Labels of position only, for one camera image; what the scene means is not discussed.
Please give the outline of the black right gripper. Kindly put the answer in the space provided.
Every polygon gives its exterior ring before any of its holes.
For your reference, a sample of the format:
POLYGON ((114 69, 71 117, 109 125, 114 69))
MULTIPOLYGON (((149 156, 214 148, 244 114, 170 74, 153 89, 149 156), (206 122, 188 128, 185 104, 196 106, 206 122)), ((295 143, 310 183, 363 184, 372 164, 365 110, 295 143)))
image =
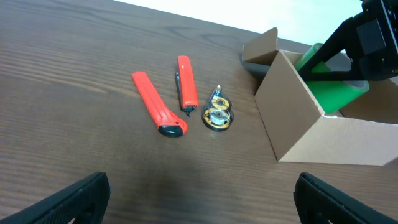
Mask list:
POLYGON ((385 80, 397 76, 397 0, 367 0, 298 70, 304 81, 385 80), (346 50, 349 71, 315 72, 319 62, 346 50))

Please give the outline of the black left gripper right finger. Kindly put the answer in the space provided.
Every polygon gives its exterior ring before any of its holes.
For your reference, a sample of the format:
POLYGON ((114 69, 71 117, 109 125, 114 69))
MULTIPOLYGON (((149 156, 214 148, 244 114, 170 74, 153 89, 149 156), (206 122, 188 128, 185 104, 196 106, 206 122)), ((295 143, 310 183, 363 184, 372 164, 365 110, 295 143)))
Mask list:
POLYGON ((308 172, 299 175, 294 201, 302 224, 397 224, 308 172))

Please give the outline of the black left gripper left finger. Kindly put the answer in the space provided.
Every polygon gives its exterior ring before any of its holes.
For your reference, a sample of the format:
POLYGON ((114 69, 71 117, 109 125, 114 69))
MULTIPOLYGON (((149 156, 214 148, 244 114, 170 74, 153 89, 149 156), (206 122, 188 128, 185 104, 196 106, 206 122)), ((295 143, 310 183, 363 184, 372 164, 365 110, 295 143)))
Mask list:
POLYGON ((55 194, 1 220, 2 224, 87 223, 103 217, 110 198, 104 172, 95 172, 55 194))

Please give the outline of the green tape roll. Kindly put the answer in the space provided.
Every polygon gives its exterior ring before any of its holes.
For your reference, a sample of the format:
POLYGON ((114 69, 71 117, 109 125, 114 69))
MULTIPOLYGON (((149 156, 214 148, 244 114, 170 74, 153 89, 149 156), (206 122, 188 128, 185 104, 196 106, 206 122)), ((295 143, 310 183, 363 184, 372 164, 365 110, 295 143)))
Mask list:
MULTIPOLYGON (((296 71, 299 71, 322 45, 322 43, 314 44, 295 64, 296 71)), ((321 61, 312 71, 330 72, 331 70, 321 61)), ((305 83, 326 114, 342 109, 369 90, 369 83, 366 80, 305 81, 305 83)))

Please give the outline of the brown cardboard box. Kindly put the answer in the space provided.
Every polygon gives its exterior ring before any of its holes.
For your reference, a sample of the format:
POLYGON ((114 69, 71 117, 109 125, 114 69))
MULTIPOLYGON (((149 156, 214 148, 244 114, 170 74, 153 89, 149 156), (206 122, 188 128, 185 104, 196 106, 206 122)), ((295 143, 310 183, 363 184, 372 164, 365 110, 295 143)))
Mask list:
POLYGON ((397 84, 371 82, 327 114, 294 69, 309 48, 280 39, 275 27, 243 45, 243 62, 269 66, 254 99, 277 160, 383 166, 397 159, 397 84))

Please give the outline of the long orange utility knife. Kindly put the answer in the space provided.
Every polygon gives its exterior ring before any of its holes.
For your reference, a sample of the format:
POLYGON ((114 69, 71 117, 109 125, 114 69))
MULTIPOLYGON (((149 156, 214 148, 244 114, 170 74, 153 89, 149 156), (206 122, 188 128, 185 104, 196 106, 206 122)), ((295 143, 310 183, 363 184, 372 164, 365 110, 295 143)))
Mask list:
POLYGON ((134 72, 131 76, 158 132, 169 138, 182 137, 187 132, 186 122, 168 108, 146 72, 134 72))

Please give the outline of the short orange utility knife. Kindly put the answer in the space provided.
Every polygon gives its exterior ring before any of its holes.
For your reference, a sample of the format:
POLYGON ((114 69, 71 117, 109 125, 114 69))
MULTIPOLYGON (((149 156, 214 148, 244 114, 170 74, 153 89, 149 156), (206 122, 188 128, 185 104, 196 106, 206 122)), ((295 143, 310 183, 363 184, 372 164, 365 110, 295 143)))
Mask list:
POLYGON ((177 65, 178 71, 175 73, 175 81, 180 110, 189 117, 190 113, 198 108, 197 89, 193 76, 193 69, 190 59, 186 55, 179 55, 177 57, 177 65))

